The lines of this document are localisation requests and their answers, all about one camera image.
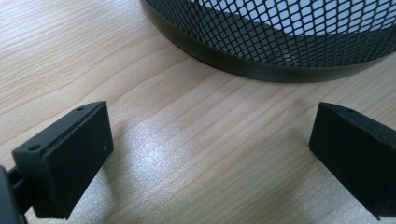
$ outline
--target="wood grain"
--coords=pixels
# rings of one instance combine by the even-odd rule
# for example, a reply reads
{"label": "wood grain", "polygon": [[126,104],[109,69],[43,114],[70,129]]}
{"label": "wood grain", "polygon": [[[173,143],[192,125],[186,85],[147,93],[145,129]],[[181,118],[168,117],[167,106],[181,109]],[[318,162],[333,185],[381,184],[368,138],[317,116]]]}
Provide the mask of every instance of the wood grain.
{"label": "wood grain", "polygon": [[30,223],[376,223],[307,143],[320,101],[396,129],[395,59],[325,83],[265,83],[193,59],[137,0],[0,1],[0,163],[106,100],[114,153],[69,220],[30,210]]}

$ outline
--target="black rim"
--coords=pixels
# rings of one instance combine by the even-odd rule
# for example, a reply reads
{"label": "black rim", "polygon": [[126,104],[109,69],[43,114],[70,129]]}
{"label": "black rim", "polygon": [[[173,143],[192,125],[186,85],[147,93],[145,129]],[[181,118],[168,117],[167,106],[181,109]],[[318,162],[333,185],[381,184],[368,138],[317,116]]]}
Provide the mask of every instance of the black rim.
{"label": "black rim", "polygon": [[382,57],[368,63],[324,68],[289,67],[256,63],[209,47],[178,29],[146,1],[141,2],[153,23],[175,45],[203,63],[241,77],[284,83],[328,81],[357,74],[386,58]]}

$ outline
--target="mesh wastebasket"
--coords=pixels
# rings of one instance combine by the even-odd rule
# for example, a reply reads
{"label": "mesh wastebasket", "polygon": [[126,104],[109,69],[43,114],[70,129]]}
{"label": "mesh wastebasket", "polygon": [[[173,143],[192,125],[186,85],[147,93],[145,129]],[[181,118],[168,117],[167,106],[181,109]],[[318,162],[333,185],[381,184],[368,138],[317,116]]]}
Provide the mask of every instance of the mesh wastebasket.
{"label": "mesh wastebasket", "polygon": [[243,77],[348,76],[396,50],[396,0],[143,0],[176,45]]}

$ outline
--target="black plastic part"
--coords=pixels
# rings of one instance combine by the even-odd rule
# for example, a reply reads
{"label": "black plastic part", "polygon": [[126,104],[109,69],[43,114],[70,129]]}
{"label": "black plastic part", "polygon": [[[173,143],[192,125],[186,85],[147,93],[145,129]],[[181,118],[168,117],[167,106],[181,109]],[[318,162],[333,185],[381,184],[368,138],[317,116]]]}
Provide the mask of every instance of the black plastic part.
{"label": "black plastic part", "polygon": [[396,217],[396,131],[320,103],[309,147],[376,218]]}
{"label": "black plastic part", "polygon": [[0,166],[0,223],[21,224],[24,223],[23,215],[18,211],[12,187],[9,183],[6,170]]}
{"label": "black plastic part", "polygon": [[20,172],[17,170],[17,167],[14,167],[8,171],[8,179],[14,192],[18,210],[21,214],[24,214],[37,200],[35,186],[21,176]]}
{"label": "black plastic part", "polygon": [[112,151],[106,102],[98,102],[71,111],[12,154],[35,188],[37,217],[69,218]]}

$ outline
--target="black object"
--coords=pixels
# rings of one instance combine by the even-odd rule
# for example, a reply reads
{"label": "black object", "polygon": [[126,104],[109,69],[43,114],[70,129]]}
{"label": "black object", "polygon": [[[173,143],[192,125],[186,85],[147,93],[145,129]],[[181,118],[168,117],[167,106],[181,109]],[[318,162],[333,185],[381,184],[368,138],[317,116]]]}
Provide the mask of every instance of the black object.
{"label": "black object", "polygon": [[339,6],[255,2],[260,1],[142,1],[157,27],[181,49],[242,77],[273,82],[336,79],[396,50],[394,1],[356,0]]}
{"label": "black object", "polygon": [[69,218],[78,200],[113,151],[106,102],[81,106],[12,154],[16,167],[0,168],[0,223],[37,217]]}
{"label": "black object", "polygon": [[396,217],[396,131],[320,103],[309,147],[376,218]]}

